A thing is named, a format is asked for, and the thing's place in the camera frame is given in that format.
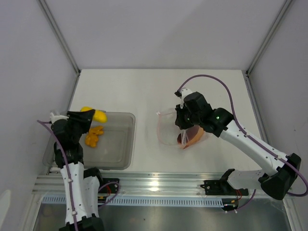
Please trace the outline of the orange red toy hot dog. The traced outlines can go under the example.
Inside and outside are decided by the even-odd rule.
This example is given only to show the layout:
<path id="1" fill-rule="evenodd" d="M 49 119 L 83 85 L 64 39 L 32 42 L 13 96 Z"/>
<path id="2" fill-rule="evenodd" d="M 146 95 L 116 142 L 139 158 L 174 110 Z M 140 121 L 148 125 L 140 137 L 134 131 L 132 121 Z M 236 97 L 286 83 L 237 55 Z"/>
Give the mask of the orange red toy hot dog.
<path id="1" fill-rule="evenodd" d="M 177 143 L 181 149 L 185 149 L 198 143 L 203 138 L 204 134 L 205 132 L 201 127 L 193 126 L 180 132 L 177 137 Z"/>

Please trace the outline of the yellow toy fruit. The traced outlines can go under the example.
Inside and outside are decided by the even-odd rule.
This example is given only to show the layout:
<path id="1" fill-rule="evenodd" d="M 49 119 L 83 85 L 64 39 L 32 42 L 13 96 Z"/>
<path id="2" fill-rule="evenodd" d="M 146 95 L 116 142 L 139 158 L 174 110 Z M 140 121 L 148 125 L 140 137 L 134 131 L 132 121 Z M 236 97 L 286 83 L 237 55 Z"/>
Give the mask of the yellow toy fruit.
<path id="1" fill-rule="evenodd" d="M 91 107 L 87 107 L 87 106 L 84 106 L 81 108 L 81 112 L 87 112 L 87 111 L 90 111 L 90 110 L 93 110 L 93 108 Z M 99 123 L 106 123 L 108 121 L 108 118 L 107 118 L 107 115 L 104 111 L 101 111 L 101 110 L 96 110 L 94 109 L 94 115 L 93 115 L 93 118 L 92 120 L 93 121 L 96 121 L 96 122 L 99 122 Z"/>

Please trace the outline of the clear pink zip top bag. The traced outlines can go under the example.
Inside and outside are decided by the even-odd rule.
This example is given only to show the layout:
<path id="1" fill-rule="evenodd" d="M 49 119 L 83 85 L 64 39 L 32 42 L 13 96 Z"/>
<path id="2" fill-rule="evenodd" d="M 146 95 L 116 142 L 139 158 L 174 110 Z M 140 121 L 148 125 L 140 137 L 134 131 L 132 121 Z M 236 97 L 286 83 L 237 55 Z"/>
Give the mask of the clear pink zip top bag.
<path id="1" fill-rule="evenodd" d="M 158 116 L 156 134 L 159 143 L 181 149 L 177 143 L 177 137 L 183 130 L 180 130 L 179 127 L 175 125 L 176 110 L 169 108 L 164 111 L 157 111 L 156 114 Z M 198 143 L 208 140 L 211 136 L 211 134 L 205 132 L 203 138 Z"/>

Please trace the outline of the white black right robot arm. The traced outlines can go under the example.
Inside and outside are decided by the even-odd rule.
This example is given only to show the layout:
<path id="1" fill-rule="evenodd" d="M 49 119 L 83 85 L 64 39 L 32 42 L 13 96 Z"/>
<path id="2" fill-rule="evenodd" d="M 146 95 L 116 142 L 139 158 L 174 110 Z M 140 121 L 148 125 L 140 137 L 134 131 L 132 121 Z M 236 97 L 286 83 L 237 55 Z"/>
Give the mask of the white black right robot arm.
<path id="1" fill-rule="evenodd" d="M 213 109 L 199 92 L 184 88 L 175 92 L 175 125 L 181 130 L 199 127 L 206 133 L 232 144 L 260 166 L 260 170 L 228 169 L 220 178 L 220 190 L 231 194 L 239 189 L 262 190 L 268 196 L 282 200 L 299 175 L 301 158 L 286 155 L 264 141 L 250 135 L 233 114 L 224 108 Z"/>

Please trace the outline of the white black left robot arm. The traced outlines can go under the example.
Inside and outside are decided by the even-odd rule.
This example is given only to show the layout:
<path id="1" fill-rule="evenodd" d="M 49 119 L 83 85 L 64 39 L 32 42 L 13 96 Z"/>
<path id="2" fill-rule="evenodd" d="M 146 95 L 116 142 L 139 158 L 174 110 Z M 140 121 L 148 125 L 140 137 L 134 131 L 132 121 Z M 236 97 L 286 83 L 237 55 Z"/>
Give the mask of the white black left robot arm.
<path id="1" fill-rule="evenodd" d="M 66 199 L 62 231 L 104 230 L 98 213 L 98 192 L 104 188 L 104 180 L 98 168 L 85 169 L 79 143 L 81 136 L 89 132 L 94 115 L 94 109 L 50 115 L 55 162 L 64 181 Z"/>

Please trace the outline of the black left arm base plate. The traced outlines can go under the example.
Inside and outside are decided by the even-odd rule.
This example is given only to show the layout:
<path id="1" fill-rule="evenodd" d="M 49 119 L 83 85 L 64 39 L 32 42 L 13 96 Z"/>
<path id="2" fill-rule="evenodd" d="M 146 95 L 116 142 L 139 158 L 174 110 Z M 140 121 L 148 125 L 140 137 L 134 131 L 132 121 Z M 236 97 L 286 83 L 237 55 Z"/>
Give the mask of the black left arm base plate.
<path id="1" fill-rule="evenodd" d="M 119 178 L 103 178 L 103 185 L 107 184 L 100 190 L 101 193 L 116 193 L 118 192 L 119 186 L 116 183 L 120 183 Z"/>

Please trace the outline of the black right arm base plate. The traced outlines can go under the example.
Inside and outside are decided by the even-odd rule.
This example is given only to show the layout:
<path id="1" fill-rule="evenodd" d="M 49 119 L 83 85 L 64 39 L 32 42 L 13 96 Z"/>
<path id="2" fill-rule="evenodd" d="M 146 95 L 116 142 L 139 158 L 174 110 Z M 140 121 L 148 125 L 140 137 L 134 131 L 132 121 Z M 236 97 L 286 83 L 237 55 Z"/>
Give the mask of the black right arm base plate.
<path id="1" fill-rule="evenodd" d="M 248 189 L 236 190 L 226 180 L 204 180 L 200 185 L 204 189 L 206 195 L 230 195 L 230 196 L 248 196 Z"/>

